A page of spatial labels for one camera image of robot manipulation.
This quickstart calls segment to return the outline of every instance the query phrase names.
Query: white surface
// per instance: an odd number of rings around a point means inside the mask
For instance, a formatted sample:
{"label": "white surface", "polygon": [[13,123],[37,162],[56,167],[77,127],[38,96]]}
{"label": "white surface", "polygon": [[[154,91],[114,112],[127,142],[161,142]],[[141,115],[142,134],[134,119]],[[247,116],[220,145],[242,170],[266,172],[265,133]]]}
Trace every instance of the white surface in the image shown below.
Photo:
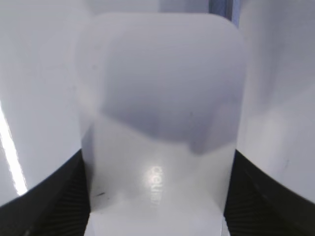
{"label": "white surface", "polygon": [[245,77],[237,29],[105,14],[76,66],[95,235],[220,235]]}
{"label": "white surface", "polygon": [[243,1],[249,53],[238,149],[315,202],[315,2]]}
{"label": "white surface", "polygon": [[91,218],[88,220],[84,236],[95,236]]}
{"label": "white surface", "polygon": [[[80,148],[72,100],[74,52],[79,33],[95,15],[207,10],[207,0],[0,1],[0,131],[5,139],[0,205],[36,186]],[[4,152],[3,145],[10,148]]]}

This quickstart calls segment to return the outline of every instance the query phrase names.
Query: white wall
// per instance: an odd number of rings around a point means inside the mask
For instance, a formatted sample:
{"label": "white wall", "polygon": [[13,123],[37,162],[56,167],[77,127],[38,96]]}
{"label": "white wall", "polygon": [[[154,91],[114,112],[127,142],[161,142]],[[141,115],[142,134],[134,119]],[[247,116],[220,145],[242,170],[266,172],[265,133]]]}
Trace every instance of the white wall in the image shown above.
{"label": "white wall", "polygon": [[244,0],[248,74],[238,149],[315,202],[315,2]]}

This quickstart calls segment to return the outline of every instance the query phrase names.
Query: black rubber strip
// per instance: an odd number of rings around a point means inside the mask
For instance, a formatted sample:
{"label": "black rubber strip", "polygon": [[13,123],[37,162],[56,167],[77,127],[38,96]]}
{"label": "black rubber strip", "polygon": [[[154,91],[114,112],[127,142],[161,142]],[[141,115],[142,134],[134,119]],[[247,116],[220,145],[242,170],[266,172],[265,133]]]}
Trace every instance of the black rubber strip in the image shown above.
{"label": "black rubber strip", "polygon": [[79,150],[38,186],[0,207],[0,236],[83,236],[89,214]]}
{"label": "black rubber strip", "polygon": [[315,205],[273,180],[239,151],[224,216],[231,236],[315,235]]}

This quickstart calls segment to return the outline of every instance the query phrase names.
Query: ribbed black edge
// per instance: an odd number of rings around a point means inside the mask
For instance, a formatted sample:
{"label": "ribbed black edge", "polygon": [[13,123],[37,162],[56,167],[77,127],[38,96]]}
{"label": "ribbed black edge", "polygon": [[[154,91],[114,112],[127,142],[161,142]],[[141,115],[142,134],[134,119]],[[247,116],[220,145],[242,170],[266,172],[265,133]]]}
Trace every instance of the ribbed black edge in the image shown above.
{"label": "ribbed black edge", "polygon": [[[0,207],[0,236],[62,235],[54,233],[53,227],[46,227],[46,223],[50,219],[65,220],[61,215],[72,211],[77,211],[76,217],[81,218],[77,223],[85,228],[90,204],[81,150],[38,186]],[[78,228],[77,234],[71,235],[83,235],[84,230],[82,232]]]}
{"label": "ribbed black edge", "polygon": [[236,151],[224,216],[231,236],[314,236],[315,205]]}

